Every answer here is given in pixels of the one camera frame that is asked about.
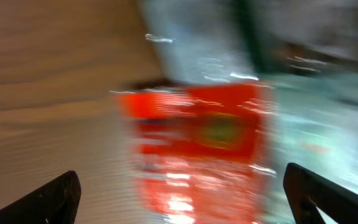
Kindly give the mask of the red snack bag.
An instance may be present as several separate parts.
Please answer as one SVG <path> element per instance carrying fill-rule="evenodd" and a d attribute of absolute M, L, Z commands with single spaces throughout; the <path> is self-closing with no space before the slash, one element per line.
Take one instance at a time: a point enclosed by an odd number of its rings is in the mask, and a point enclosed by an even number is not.
<path fill-rule="evenodd" d="M 262 82 L 118 93 L 153 223 L 261 223 L 269 180 L 270 88 Z"/>

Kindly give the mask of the green white 3M package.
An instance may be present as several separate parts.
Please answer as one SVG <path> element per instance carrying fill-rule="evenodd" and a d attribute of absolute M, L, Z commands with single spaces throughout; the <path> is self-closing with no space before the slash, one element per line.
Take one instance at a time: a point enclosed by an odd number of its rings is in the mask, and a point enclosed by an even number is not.
<path fill-rule="evenodd" d="M 145 38 L 188 84 L 358 70 L 358 1 L 146 0 Z"/>

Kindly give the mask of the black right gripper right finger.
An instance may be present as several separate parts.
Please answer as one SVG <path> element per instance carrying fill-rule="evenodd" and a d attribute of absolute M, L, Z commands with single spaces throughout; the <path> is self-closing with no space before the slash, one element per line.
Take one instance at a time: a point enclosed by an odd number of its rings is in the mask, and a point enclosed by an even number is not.
<path fill-rule="evenodd" d="M 358 195 L 296 164 L 287 164 L 283 188 L 296 224 L 358 223 Z"/>

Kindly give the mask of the white small packet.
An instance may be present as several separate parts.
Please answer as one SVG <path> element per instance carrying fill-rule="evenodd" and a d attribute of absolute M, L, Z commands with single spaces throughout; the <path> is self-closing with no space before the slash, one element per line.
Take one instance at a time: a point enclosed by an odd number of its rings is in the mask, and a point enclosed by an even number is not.
<path fill-rule="evenodd" d="M 273 88 L 272 181 L 267 223 L 293 223 L 283 189 L 288 163 L 297 163 L 358 194 L 358 73 L 279 75 Z"/>

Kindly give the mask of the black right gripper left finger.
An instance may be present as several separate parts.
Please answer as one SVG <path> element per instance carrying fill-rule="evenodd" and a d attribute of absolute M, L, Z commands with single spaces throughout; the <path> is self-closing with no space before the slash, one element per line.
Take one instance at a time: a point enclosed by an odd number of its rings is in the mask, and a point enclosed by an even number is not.
<path fill-rule="evenodd" d="M 0 209 L 0 224 L 74 224 L 80 198 L 79 177 L 69 170 Z"/>

